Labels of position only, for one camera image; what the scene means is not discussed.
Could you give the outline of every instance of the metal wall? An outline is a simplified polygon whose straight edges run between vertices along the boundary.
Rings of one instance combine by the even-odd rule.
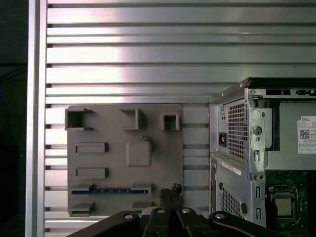
[[[67,213],[74,104],[182,104],[185,199],[207,211],[207,102],[246,77],[316,76],[316,7],[305,2],[30,0],[26,235],[102,218]]]

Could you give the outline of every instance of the dark background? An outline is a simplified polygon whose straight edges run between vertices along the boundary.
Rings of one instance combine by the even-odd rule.
[[[0,1],[0,236],[23,236],[28,0]]]

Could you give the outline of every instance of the perforated metal grille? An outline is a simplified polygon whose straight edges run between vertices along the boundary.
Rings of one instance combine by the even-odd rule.
[[[244,143],[248,140],[248,128],[244,123],[245,103],[229,106],[228,150],[231,155],[245,159]]]
[[[221,192],[221,211],[242,218],[240,212],[240,203],[226,189]]]

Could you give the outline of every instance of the green circuit board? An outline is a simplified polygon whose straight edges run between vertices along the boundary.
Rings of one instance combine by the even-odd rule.
[[[266,197],[277,206],[276,231],[308,237],[307,173],[267,171]]]

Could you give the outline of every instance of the sticker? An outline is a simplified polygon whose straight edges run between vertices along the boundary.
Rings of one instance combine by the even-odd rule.
[[[232,172],[234,172],[237,175],[241,175],[241,171],[239,169],[236,169],[235,167],[232,167],[229,164],[226,164],[225,162],[222,162],[222,166],[224,166],[225,168],[231,170]]]
[[[316,117],[302,116],[297,121],[298,154],[316,154]]]

